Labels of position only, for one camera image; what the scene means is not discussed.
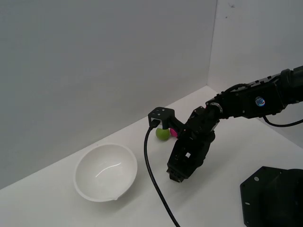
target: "blue logo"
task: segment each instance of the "blue logo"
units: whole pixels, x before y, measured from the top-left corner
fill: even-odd
[[[255,102],[256,102],[257,106],[265,105],[265,100],[262,97],[256,97]]]

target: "white table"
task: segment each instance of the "white table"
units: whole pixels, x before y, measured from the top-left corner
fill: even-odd
[[[212,98],[204,87],[168,107],[185,122],[192,110]],[[1,227],[169,227],[173,226],[148,176],[143,158],[147,118],[0,190]],[[169,179],[167,161],[175,139],[161,142],[151,133],[148,152],[156,180],[182,227],[244,227],[240,184],[261,166],[302,168],[303,149],[257,119],[222,120],[202,167],[183,183]],[[138,175],[119,200],[95,203],[73,186],[76,163],[105,142],[128,146]]]

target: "robotic arm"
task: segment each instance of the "robotic arm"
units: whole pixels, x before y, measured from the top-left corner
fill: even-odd
[[[210,144],[215,139],[214,129],[220,119],[229,117],[255,118],[275,115],[288,104],[303,101],[303,66],[284,70],[249,84],[237,84],[218,94],[195,109],[183,124],[175,111],[157,107],[148,114],[149,124],[160,121],[163,129],[173,128],[178,134],[168,161],[170,179],[182,182],[203,164]]]

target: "white wall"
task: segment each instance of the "white wall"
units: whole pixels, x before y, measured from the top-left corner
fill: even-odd
[[[302,9],[302,0],[218,0],[208,85],[221,92],[303,65]],[[300,119],[302,103],[269,117]],[[303,147],[303,125],[275,130]]]
[[[215,6],[2,0],[0,188],[206,85]]]

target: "black mounting bracket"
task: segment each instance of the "black mounting bracket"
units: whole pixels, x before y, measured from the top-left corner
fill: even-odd
[[[303,170],[263,166],[240,188],[247,227],[303,226]]]

